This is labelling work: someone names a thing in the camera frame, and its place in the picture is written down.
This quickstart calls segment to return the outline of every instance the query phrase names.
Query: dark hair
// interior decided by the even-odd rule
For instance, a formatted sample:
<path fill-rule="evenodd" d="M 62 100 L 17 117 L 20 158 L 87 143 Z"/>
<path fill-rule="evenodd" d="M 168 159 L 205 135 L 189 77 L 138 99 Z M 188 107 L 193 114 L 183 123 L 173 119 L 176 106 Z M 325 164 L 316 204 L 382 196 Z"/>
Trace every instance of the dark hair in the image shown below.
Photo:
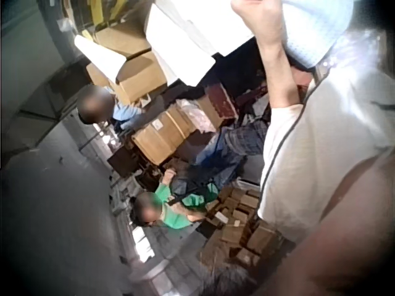
<path fill-rule="evenodd" d="M 144 205 L 137 199 L 137 197 L 131 197 L 129 203 L 131 206 L 131 210 L 129 213 L 130 221 L 135 226 L 146 226 L 147 222 L 143 220 Z"/>
<path fill-rule="evenodd" d="M 256 282 L 243 267 L 230 264 L 216 268 L 210 278 L 203 283 L 199 296 L 248 296 L 257 289 Z"/>
<path fill-rule="evenodd" d="M 83 124 L 92 125 L 93 123 L 98 123 L 96 119 L 97 115 L 86 109 L 85 101 L 91 96 L 100 94 L 101 91 L 102 87 L 90 84 L 81 89 L 77 94 L 78 117 Z"/>
<path fill-rule="evenodd" d="M 129 218 L 133 224 L 141 227 L 148 225 L 148 223 L 143 219 L 143 212 L 146 207 L 155 206 L 154 196 L 155 193 L 143 192 L 137 197 L 130 198 L 129 203 L 131 210 L 129 213 Z"/>

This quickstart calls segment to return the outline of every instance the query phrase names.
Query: pile of boxes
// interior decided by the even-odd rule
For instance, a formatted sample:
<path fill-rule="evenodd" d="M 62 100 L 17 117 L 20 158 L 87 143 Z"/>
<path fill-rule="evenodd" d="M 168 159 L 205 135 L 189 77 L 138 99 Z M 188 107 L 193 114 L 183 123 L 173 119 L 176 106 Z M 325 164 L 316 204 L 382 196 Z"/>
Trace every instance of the pile of boxes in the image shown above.
<path fill-rule="evenodd" d="M 86 68 L 93 84 L 111 87 L 122 104 L 134 104 L 146 94 L 166 87 L 166 77 L 138 22 L 130 20 L 118 23 L 96 32 L 92 39 L 126 58 L 116 83 L 110 81 L 94 64 Z"/>
<path fill-rule="evenodd" d="M 271 256 L 281 245 L 281 234 L 258 219 L 259 192 L 224 188 L 208 205 L 207 220 L 217 229 L 200 253 L 200 261 L 212 270 L 230 261 L 245 268 Z"/>

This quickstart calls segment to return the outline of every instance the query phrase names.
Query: plastic bag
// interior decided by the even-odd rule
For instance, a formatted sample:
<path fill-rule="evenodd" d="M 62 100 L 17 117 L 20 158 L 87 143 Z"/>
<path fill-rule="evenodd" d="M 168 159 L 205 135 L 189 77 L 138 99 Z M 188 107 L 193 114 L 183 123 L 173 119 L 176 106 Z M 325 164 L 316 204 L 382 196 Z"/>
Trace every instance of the plastic bag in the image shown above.
<path fill-rule="evenodd" d="M 201 133 L 216 132 L 216 129 L 207 115 L 195 105 L 193 101 L 186 99 L 177 100 L 177 105 L 184 111 L 188 118 Z"/>

